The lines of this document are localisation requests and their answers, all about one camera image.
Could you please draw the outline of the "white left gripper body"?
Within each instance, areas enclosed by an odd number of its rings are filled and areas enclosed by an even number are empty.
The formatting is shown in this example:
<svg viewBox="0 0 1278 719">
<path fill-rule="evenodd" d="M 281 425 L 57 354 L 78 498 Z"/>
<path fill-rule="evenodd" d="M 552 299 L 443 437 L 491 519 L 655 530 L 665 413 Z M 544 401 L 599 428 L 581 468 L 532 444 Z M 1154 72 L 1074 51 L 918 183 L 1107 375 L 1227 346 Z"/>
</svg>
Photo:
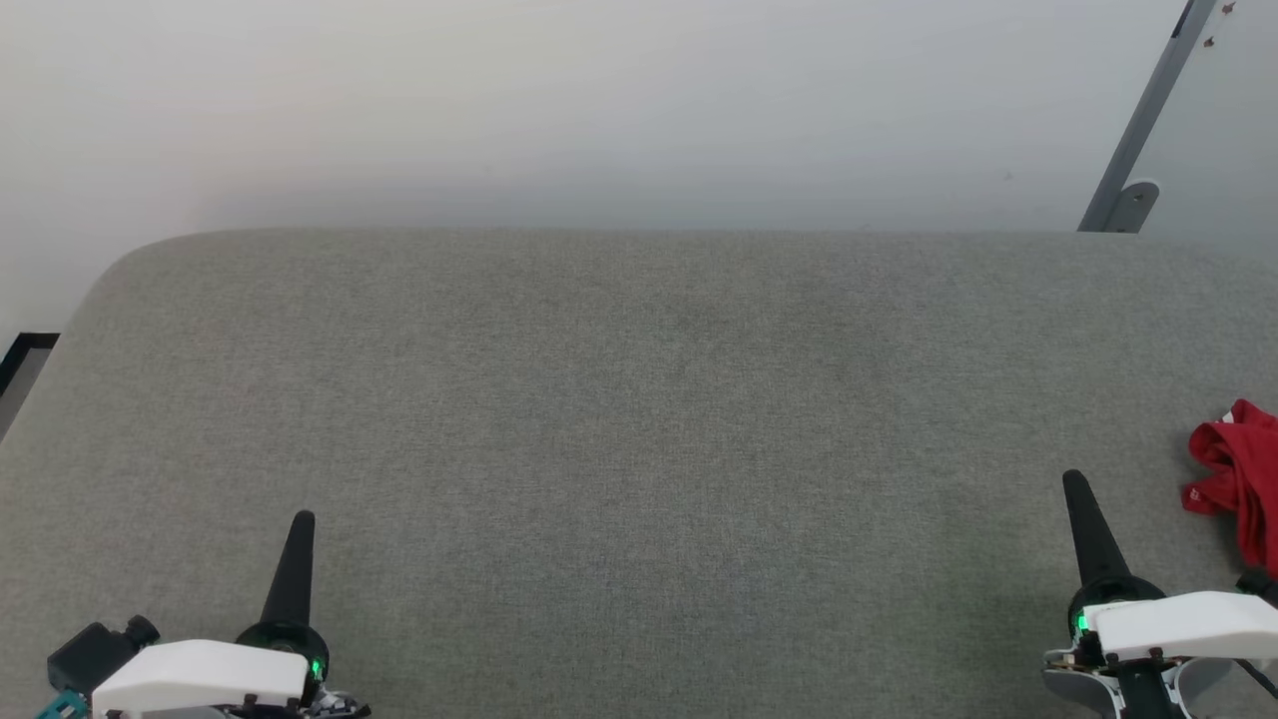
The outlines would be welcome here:
<svg viewBox="0 0 1278 719">
<path fill-rule="evenodd" d="M 325 686 L 327 674 L 320 633 L 270 619 L 234 642 L 142 649 L 91 693 L 89 710 L 93 718 L 369 718 L 369 704 Z"/>
</svg>

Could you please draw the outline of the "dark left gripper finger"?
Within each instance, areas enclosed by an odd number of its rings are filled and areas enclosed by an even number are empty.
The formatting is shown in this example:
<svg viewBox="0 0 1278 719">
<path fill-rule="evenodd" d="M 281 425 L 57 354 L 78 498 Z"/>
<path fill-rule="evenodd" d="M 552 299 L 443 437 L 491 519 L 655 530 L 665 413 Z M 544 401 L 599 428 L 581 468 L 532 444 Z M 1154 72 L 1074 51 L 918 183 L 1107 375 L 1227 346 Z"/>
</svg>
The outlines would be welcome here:
<svg viewBox="0 0 1278 719">
<path fill-rule="evenodd" d="M 314 535 L 314 512 L 296 511 L 271 579 L 268 596 L 259 616 L 261 622 L 311 624 Z"/>
</svg>

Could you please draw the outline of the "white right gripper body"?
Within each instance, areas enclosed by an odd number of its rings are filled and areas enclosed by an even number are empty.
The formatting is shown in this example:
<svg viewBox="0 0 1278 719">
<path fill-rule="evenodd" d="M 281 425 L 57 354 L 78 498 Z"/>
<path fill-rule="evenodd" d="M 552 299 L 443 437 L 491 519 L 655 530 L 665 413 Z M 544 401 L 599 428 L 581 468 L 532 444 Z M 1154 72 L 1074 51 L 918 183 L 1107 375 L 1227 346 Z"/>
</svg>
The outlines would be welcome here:
<svg viewBox="0 0 1278 719">
<path fill-rule="evenodd" d="M 1103 576 L 1082 584 L 1067 619 L 1066 655 L 1079 665 L 1277 656 L 1277 610 L 1264 593 L 1166 595 L 1145 579 Z"/>
</svg>

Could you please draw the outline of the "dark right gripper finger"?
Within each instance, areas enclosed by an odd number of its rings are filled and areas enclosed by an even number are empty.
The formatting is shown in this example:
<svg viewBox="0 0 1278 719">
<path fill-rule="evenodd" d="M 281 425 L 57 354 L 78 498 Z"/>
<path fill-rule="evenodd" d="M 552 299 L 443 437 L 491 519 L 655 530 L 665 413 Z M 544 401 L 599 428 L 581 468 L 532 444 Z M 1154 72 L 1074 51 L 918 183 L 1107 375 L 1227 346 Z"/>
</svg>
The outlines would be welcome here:
<svg viewBox="0 0 1278 719">
<path fill-rule="evenodd" d="M 1082 590 L 1130 590 L 1131 573 L 1103 510 L 1081 470 L 1063 474 L 1068 531 Z"/>
</svg>

